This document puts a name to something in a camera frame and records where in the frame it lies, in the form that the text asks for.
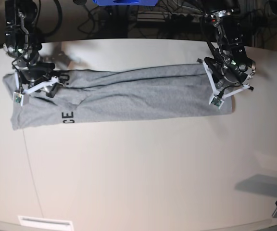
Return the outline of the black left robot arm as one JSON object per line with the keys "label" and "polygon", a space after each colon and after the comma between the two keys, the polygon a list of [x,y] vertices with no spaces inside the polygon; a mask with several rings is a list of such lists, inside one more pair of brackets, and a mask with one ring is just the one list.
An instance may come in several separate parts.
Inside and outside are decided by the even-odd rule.
{"label": "black left robot arm", "polygon": [[210,22],[216,29],[215,47],[207,38],[207,45],[213,55],[204,58],[212,80],[218,89],[241,87],[249,84],[256,72],[255,61],[247,56],[243,34],[234,15],[240,12],[237,0],[202,0],[201,28]]}

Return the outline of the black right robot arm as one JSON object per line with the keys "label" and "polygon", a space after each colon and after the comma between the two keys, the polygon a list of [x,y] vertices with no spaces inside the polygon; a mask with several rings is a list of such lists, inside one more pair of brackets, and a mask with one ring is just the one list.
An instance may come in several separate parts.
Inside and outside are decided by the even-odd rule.
{"label": "black right robot arm", "polygon": [[13,58],[16,92],[31,94],[45,92],[53,98],[65,80],[55,70],[54,63],[47,63],[40,56],[42,34],[36,24],[40,7],[32,0],[6,0],[5,43],[6,54]]}

